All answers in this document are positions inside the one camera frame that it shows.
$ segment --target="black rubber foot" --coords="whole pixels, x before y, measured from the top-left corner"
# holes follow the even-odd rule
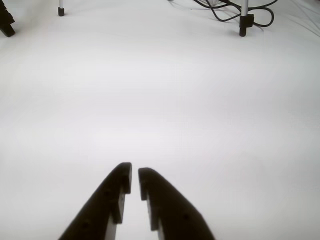
[[[247,34],[247,28],[246,27],[240,27],[240,32],[239,32],[239,35],[241,37],[245,37]]]
[[[12,28],[12,26],[10,24],[2,25],[0,27],[0,30],[8,38],[13,36],[13,35],[15,35],[15,33],[16,33],[15,30]]]
[[[59,14],[60,17],[64,16],[65,15],[65,9],[58,7],[58,14]]]

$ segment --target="white surface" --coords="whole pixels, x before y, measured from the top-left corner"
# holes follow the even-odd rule
[[[117,240],[158,238],[141,167],[217,240],[320,239],[319,1],[280,0],[245,38],[191,0],[66,0],[64,17],[57,0],[5,3],[1,240],[58,239],[120,162],[134,174]]]

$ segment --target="metal pole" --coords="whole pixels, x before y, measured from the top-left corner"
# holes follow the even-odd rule
[[[248,15],[248,6],[249,6],[249,0],[242,0],[241,16]]]
[[[247,27],[248,27],[248,7],[249,7],[249,0],[242,0],[241,6],[241,17],[240,17],[240,33],[241,37],[244,37],[247,34]]]

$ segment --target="black clamp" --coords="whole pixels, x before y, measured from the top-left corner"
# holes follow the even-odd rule
[[[151,230],[159,240],[215,240],[196,208],[151,168],[138,170],[141,199],[148,201]],[[59,240],[115,240],[131,192],[132,165],[119,164],[101,183]]]
[[[246,16],[240,16],[240,32],[241,37],[246,36],[247,28],[251,28],[254,25],[255,16],[253,14],[247,14]]]

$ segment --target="black cable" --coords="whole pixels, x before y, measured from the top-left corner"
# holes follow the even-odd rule
[[[228,7],[228,6],[232,6],[232,7],[235,7],[239,12],[241,12],[241,6],[238,5],[238,4],[235,4],[229,0],[220,0],[220,2],[222,3],[225,3],[223,5],[220,5],[220,6],[212,6],[210,4],[210,2],[208,0],[205,0],[207,5],[205,5],[204,3],[198,1],[198,0],[193,0],[195,1],[197,4],[201,5],[202,7],[205,7],[207,9],[211,9],[213,15],[215,16],[216,19],[218,19],[220,22],[226,22],[226,21],[229,21],[229,20],[232,20],[232,19],[235,19],[239,16],[241,16],[241,13],[235,15],[235,16],[232,16],[230,18],[227,18],[227,19],[221,19],[217,16],[216,12],[215,12],[215,9],[220,9],[220,8],[224,8],[224,7]],[[265,5],[261,5],[261,6],[254,6],[254,7],[248,7],[248,12],[249,11],[253,11],[253,10],[266,10],[268,11],[270,14],[271,14],[271,20],[268,24],[260,24],[260,23],[257,23],[257,22],[253,22],[253,25],[257,26],[257,27],[261,27],[261,28],[265,28],[265,27],[269,27],[275,20],[275,14],[274,12],[268,8],[268,6],[272,5],[272,4],[275,4],[278,0],[274,0],[268,4],[265,4]]]

